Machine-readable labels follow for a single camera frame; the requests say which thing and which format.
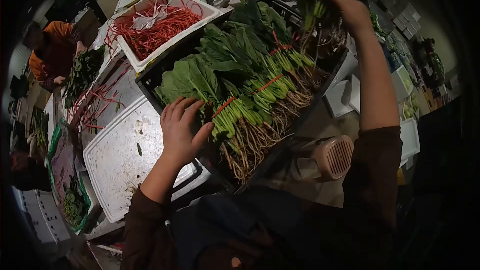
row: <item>person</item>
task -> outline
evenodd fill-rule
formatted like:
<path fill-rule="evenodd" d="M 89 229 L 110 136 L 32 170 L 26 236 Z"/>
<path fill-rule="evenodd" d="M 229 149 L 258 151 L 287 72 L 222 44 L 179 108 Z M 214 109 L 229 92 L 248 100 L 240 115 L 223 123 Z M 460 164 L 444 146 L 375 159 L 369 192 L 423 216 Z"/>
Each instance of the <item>person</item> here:
<path fill-rule="evenodd" d="M 42 190 L 51 192 L 49 171 L 41 160 L 27 152 L 16 149 L 10 154 L 9 182 L 20 191 Z"/>
<path fill-rule="evenodd" d="M 62 21 L 53 21 L 43 31 L 33 21 L 23 32 L 23 45 L 32 49 L 28 61 L 40 86 L 53 92 L 70 75 L 74 57 L 87 48 L 78 28 Z"/>
<path fill-rule="evenodd" d="M 177 174 L 207 141 L 194 136 L 204 104 L 178 98 L 161 114 L 164 150 L 131 199 L 121 269 L 317 269 L 382 267 L 396 227 L 399 111 L 387 61 L 367 7 L 336 3 L 354 37 L 360 69 L 360 132 L 344 183 L 343 208 L 282 190 L 250 187 L 241 195 L 205 195 L 169 210 Z"/>

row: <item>hand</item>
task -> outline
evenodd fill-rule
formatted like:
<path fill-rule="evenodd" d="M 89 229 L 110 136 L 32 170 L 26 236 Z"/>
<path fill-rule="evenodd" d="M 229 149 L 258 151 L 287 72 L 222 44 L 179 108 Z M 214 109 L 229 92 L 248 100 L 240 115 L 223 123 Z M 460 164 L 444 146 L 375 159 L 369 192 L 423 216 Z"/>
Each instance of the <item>hand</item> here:
<path fill-rule="evenodd" d="M 178 97 L 162 112 L 160 125 L 164 148 L 160 159 L 167 161 L 168 165 L 174 169 L 180 170 L 195 159 L 215 127 L 212 122 L 209 122 L 202 126 L 195 136 L 190 132 L 195 114 L 203 105 L 203 100 Z"/>
<path fill-rule="evenodd" d="M 342 12 L 348 30 L 354 38 L 364 34 L 375 34 L 370 11 L 367 6 L 358 0 L 332 0 Z"/>
<path fill-rule="evenodd" d="M 63 84 L 63 82 L 65 81 L 65 79 L 66 79 L 66 78 L 63 77 L 63 76 L 58 76 L 57 78 L 55 78 L 55 79 L 53 80 L 53 82 L 56 83 L 57 85 L 60 85 L 60 86 L 61 86 L 61 85 Z"/>
<path fill-rule="evenodd" d="M 78 41 L 77 42 L 77 53 L 75 54 L 75 56 L 77 57 L 79 54 L 81 54 L 82 52 L 84 52 L 86 50 L 87 50 L 87 47 L 85 47 L 85 45 L 82 43 L 82 41 Z"/>

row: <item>plastic bag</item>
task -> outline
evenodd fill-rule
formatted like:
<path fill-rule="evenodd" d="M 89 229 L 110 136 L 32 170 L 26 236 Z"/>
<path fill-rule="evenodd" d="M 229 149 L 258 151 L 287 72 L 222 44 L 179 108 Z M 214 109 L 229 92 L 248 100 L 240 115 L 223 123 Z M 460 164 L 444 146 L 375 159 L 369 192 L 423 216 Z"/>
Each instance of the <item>plastic bag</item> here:
<path fill-rule="evenodd" d="M 137 13 L 136 15 L 139 15 L 140 17 L 133 19 L 133 28 L 138 30 L 138 31 L 149 30 L 150 28 L 153 27 L 155 22 L 163 20 L 167 17 L 167 15 L 168 15 L 167 7 L 168 6 L 169 6 L 168 3 L 164 4 L 164 5 L 157 6 L 157 0 L 155 0 L 155 6 L 153 7 L 153 16 L 152 17 L 146 17 L 146 16 L 144 16 L 140 13 Z"/>

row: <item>black plastic crate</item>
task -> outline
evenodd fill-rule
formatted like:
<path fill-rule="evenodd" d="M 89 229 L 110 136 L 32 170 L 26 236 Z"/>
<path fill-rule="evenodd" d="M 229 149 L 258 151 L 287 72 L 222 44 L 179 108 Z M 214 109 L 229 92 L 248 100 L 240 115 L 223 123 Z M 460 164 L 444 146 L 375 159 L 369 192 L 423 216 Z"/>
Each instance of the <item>black plastic crate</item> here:
<path fill-rule="evenodd" d="M 273 7 L 280 15 L 282 15 L 287 21 L 287 27 L 292 28 L 292 32 L 298 31 L 301 27 L 301 18 L 300 15 L 292 11 L 287 5 L 277 0 L 269 0 L 267 3 Z M 231 12 L 226 13 L 225 15 L 220 16 L 216 20 L 212 21 L 213 24 L 217 25 L 222 29 L 223 23 L 225 23 Z M 155 94 L 155 88 L 160 86 L 162 82 L 162 74 L 165 71 L 170 71 L 173 69 L 174 63 L 190 54 L 198 53 L 195 50 L 195 47 L 200 46 L 200 39 L 204 36 L 203 27 L 194 33 L 191 33 L 189 36 L 180 40 L 178 43 L 167 49 L 160 57 L 158 57 L 155 62 L 147 67 L 143 73 L 135 80 L 137 85 L 140 87 L 140 90 L 147 97 L 148 101 L 153 105 L 155 110 L 161 114 L 165 108 L 164 104 L 157 99 Z M 291 127 L 290 133 L 296 132 L 303 125 L 305 120 L 309 117 L 311 111 L 313 111 L 317 105 L 320 104 L 323 95 L 325 94 L 328 86 L 331 84 L 334 76 L 338 72 L 341 64 L 345 60 L 347 55 L 347 49 L 337 51 L 331 58 L 328 60 L 319 60 L 318 65 L 324 70 L 330 73 L 330 76 L 322 83 L 321 89 L 315 94 L 314 99 L 312 100 L 311 105 L 302 109 L 300 111 L 301 116 L 296 118 Z M 196 123 L 192 129 L 198 131 L 200 129 L 200 123 Z M 273 148 L 270 149 L 268 154 L 265 156 L 263 162 L 258 165 L 255 172 L 249 178 L 247 185 L 251 185 L 258 178 L 263 177 L 267 171 L 272 167 L 274 162 L 279 159 L 279 157 L 285 152 L 285 150 L 290 146 L 291 141 L 294 136 L 285 138 L 283 141 L 276 144 Z M 222 158 L 220 154 L 219 147 L 209 142 L 204 146 L 202 151 L 197 156 L 202 165 L 207 168 L 207 170 L 215 176 L 219 182 L 223 185 L 229 193 L 238 193 L 243 192 L 245 186 L 243 186 L 233 175 L 228 162 L 225 158 Z"/>

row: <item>cardboard box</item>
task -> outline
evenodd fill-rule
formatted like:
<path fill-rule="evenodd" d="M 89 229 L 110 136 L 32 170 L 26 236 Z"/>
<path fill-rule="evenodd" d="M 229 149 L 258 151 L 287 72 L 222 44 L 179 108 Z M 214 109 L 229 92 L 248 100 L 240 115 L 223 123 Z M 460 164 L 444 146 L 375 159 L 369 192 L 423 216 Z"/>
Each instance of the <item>cardboard box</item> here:
<path fill-rule="evenodd" d="M 402 32 L 403 32 L 403 31 L 405 30 L 405 28 L 406 28 L 405 25 L 402 23 L 402 21 L 400 21 L 398 18 L 395 18 L 395 19 L 393 20 L 393 23 L 394 23 L 394 24 L 398 27 L 398 29 L 399 29 L 400 31 L 402 31 Z"/>

